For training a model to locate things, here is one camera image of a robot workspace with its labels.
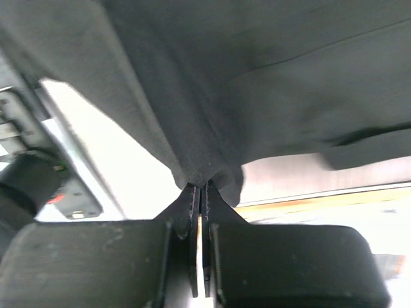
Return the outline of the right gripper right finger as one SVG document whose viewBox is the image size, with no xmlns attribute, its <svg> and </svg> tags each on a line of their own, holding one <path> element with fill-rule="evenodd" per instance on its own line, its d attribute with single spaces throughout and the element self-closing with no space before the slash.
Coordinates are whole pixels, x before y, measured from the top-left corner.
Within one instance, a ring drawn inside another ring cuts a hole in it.
<svg viewBox="0 0 411 308">
<path fill-rule="evenodd" d="M 247 222 L 201 190 L 205 294 L 215 307 L 388 307 L 365 238 L 339 225 Z"/>
</svg>

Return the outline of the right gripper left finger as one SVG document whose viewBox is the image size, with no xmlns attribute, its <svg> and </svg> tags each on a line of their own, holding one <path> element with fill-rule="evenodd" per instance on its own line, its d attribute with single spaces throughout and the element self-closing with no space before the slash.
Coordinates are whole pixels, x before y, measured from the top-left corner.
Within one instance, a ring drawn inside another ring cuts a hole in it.
<svg viewBox="0 0 411 308">
<path fill-rule="evenodd" d="M 32 223 L 1 261 L 2 307 L 187 307 L 200 189 L 151 220 Z"/>
</svg>

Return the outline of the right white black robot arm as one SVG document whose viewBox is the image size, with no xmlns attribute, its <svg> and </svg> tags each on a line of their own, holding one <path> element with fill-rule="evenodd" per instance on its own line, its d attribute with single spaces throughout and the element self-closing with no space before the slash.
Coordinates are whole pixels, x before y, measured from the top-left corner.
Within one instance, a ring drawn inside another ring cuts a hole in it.
<svg viewBox="0 0 411 308">
<path fill-rule="evenodd" d="M 213 183 L 151 220 L 39 223 L 68 177 L 40 153 L 1 171 L 2 307 L 388 307 L 367 241 L 338 225 L 255 225 Z"/>
</svg>

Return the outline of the black long sleeve shirt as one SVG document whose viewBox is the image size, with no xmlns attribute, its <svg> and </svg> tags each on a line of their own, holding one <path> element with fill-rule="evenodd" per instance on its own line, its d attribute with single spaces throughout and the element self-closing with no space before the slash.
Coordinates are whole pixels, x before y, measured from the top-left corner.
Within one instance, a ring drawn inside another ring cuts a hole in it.
<svg viewBox="0 0 411 308">
<path fill-rule="evenodd" d="M 232 206 L 257 159 L 410 154 L 409 1 L 2 1 L 1 42 Z"/>
</svg>

